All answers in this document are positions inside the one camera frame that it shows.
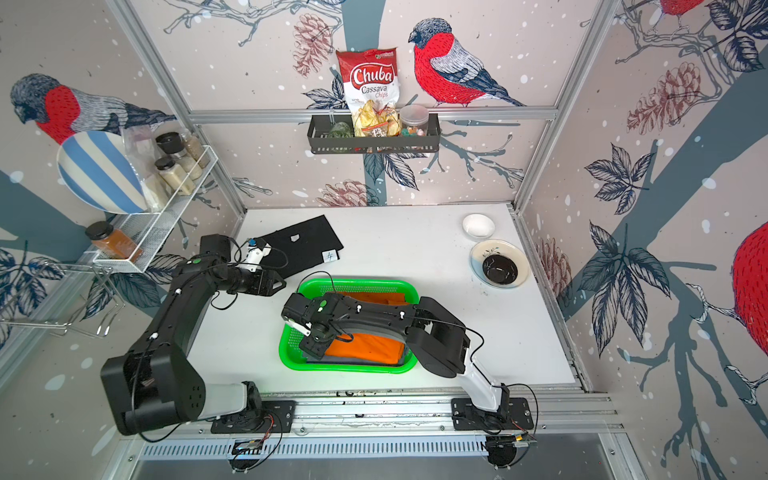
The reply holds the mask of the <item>green plastic basket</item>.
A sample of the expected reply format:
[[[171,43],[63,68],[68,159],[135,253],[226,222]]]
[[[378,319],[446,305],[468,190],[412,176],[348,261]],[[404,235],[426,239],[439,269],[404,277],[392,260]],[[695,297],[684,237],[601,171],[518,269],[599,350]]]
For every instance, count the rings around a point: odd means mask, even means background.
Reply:
[[[299,292],[308,298],[320,297],[328,291],[338,290],[345,292],[400,292],[405,295],[406,302],[417,304],[420,295],[411,284],[394,279],[336,279],[315,278],[302,283]],[[400,367],[386,368],[379,366],[353,366],[353,365],[328,365],[307,364],[305,354],[299,348],[299,342],[303,335],[290,326],[285,326],[278,348],[278,353],[283,365],[296,371],[338,371],[357,373],[389,373],[402,374],[412,370],[418,360],[405,346],[404,353],[410,353],[407,363]]]

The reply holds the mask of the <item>black t-shirt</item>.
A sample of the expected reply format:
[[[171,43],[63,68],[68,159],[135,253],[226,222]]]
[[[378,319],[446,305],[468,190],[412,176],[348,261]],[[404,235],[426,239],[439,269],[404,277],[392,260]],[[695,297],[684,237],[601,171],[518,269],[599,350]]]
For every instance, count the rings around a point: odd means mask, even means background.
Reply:
[[[262,237],[270,251],[260,264],[287,279],[340,258],[344,248],[325,215],[285,227]]]

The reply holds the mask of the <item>orange t-shirt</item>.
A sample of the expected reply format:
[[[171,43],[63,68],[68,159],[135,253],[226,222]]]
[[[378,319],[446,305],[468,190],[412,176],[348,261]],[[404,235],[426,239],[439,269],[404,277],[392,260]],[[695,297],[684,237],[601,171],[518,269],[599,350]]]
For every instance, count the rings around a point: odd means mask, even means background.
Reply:
[[[356,300],[382,305],[406,305],[406,298],[400,292],[345,292]],[[326,356],[338,360],[359,360],[375,364],[396,365],[405,352],[403,342],[371,334],[355,334],[354,338],[344,336],[335,340],[326,351]]]

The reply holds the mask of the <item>grey t-shirt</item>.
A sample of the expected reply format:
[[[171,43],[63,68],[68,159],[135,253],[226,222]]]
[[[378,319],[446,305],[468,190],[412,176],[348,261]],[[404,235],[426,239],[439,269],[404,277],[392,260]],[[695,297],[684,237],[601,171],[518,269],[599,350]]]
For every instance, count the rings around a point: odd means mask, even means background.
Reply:
[[[386,368],[395,368],[400,367],[407,363],[411,357],[410,353],[404,353],[395,363],[382,363],[382,362],[375,362],[371,360],[364,360],[359,358],[352,358],[352,357],[334,357],[334,356],[324,356],[322,359],[312,359],[312,358],[306,358],[305,361],[307,364],[328,364],[328,365],[353,365],[353,366],[379,366],[379,367],[386,367]]]

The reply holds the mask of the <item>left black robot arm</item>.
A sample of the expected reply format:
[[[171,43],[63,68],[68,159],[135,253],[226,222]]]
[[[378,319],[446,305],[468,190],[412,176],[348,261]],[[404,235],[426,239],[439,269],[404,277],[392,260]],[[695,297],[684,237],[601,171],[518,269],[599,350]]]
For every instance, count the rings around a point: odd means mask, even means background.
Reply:
[[[228,415],[262,417],[253,382],[208,384],[188,360],[216,294],[271,297],[286,286],[273,269],[234,263],[232,245],[225,235],[205,236],[199,253],[173,270],[168,295],[142,336],[126,354],[104,363],[100,378],[121,434]]]

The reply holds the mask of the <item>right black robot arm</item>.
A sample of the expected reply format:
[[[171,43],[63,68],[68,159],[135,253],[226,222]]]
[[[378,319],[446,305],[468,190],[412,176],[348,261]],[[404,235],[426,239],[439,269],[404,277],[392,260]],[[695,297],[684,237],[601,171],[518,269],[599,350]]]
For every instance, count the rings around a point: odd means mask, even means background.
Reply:
[[[337,292],[313,299],[293,293],[281,317],[303,335],[300,349],[311,359],[322,359],[343,336],[389,338],[404,343],[426,371],[457,380],[475,409],[497,416],[506,412],[509,390],[474,362],[469,328],[431,297],[416,304],[384,305]]]

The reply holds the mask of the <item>beige spice jar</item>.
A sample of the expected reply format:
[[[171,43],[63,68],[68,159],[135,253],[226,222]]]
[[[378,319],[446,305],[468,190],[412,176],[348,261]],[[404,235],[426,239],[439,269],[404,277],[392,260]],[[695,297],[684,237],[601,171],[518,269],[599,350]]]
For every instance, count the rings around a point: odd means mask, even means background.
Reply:
[[[163,156],[154,162],[163,180],[180,196],[192,196],[195,185],[190,175],[170,156]]]

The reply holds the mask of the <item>orange spice jar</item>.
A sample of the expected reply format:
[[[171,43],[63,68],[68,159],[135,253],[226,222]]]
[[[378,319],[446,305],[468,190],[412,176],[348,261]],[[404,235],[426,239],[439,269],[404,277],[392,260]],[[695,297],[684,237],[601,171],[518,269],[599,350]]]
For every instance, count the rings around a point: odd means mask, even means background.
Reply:
[[[107,221],[89,225],[85,229],[85,235],[110,259],[136,261],[143,254],[143,250],[134,240]]]

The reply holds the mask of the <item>black lid spice jar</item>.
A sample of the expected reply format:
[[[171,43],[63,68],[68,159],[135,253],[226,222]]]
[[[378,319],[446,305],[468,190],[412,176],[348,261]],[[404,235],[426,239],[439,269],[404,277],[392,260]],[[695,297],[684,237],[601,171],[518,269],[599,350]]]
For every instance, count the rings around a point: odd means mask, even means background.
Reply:
[[[167,132],[155,138],[158,147],[170,156],[189,175],[191,180],[202,176],[203,170],[198,161],[187,151],[182,137],[178,132]]]

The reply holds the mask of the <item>green item in shelf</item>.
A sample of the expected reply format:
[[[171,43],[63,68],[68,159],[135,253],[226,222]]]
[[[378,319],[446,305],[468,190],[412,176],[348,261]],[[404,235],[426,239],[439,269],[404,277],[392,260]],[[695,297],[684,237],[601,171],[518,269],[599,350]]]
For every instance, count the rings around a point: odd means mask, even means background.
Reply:
[[[328,138],[354,138],[355,132],[351,124],[339,121],[331,126],[327,133]]]

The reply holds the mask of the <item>small white bowl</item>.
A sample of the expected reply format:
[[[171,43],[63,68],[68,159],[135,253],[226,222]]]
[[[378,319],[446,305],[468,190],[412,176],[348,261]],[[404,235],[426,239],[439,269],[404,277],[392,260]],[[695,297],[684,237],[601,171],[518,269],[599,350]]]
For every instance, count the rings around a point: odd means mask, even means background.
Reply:
[[[462,229],[468,237],[487,239],[495,233],[496,225],[487,215],[472,213],[463,218]]]

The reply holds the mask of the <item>white plate with dark centre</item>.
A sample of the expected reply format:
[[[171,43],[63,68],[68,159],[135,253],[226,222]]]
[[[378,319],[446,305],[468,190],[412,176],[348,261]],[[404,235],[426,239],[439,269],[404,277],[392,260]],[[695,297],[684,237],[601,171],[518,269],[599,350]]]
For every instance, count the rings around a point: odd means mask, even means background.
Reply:
[[[477,243],[470,251],[470,266],[480,281],[501,289],[521,286],[531,273],[523,251],[497,239]]]

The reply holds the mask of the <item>clear plastic bag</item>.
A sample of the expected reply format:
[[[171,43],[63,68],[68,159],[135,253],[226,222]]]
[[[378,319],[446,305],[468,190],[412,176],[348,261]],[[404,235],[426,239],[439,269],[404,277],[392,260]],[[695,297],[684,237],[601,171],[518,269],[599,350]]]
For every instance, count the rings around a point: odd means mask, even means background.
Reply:
[[[152,213],[162,211],[169,202],[172,191],[154,165],[161,157],[161,151],[155,143],[151,127],[141,125],[123,128],[121,136],[125,156],[139,178],[147,210]]]

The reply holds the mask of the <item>clear lidded candy jar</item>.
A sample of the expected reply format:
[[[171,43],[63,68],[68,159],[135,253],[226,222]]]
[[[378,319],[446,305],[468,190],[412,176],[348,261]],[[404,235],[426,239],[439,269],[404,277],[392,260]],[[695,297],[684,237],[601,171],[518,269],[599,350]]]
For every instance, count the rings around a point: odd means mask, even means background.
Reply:
[[[403,136],[426,136],[429,125],[429,110],[417,104],[404,106],[399,113]]]

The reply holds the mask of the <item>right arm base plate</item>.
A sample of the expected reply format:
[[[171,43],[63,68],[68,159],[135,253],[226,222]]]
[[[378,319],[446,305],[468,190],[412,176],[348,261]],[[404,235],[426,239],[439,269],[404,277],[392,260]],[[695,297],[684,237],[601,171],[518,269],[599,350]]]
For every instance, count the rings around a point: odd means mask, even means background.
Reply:
[[[535,426],[534,414],[524,397],[511,398],[506,407],[494,412],[475,407],[469,398],[453,398],[451,419],[456,431],[532,431]]]

